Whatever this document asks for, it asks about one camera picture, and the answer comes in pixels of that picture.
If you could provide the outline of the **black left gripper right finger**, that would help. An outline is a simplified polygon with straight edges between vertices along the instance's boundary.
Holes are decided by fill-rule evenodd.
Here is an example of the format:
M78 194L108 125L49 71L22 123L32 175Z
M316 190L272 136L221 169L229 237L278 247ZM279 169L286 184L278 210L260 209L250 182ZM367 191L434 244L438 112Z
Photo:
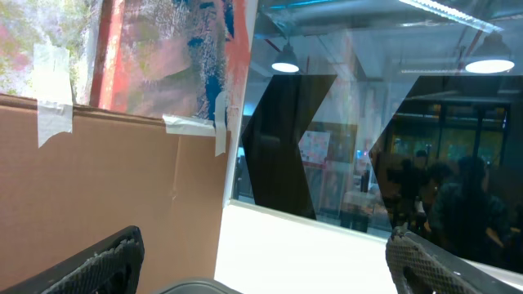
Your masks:
M522 294L403 226L387 240L386 261L400 294Z

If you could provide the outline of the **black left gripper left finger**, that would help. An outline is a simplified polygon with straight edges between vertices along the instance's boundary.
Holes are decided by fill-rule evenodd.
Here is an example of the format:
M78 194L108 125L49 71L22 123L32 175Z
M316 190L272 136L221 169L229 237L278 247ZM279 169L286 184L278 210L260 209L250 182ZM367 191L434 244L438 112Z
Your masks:
M135 294L145 247L135 225L71 256L3 294Z

